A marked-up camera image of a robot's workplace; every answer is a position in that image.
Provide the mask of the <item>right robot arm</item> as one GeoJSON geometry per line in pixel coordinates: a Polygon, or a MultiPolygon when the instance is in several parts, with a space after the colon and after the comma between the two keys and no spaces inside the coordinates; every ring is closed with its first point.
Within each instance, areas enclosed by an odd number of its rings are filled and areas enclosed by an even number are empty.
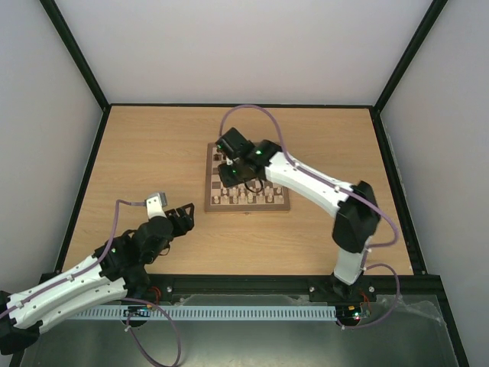
{"type": "Polygon", "coordinates": [[[236,128],[229,129],[215,146],[226,158],[218,166],[225,187],[267,180],[307,198],[334,219],[332,239],[339,251],[328,288],[343,300],[357,294],[367,246],[380,222],[371,185],[336,180],[295,161],[283,146],[269,140],[255,144],[236,128]]]}

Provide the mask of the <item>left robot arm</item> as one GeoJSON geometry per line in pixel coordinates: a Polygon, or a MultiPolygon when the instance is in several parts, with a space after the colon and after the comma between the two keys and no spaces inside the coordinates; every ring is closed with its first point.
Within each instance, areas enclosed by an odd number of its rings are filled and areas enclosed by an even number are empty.
{"type": "Polygon", "coordinates": [[[71,269],[25,291],[3,291],[1,354],[28,348],[41,334],[84,310],[145,292],[150,283],[146,265],[193,229],[194,209],[188,203],[149,213],[147,222],[111,236],[71,269]]]}

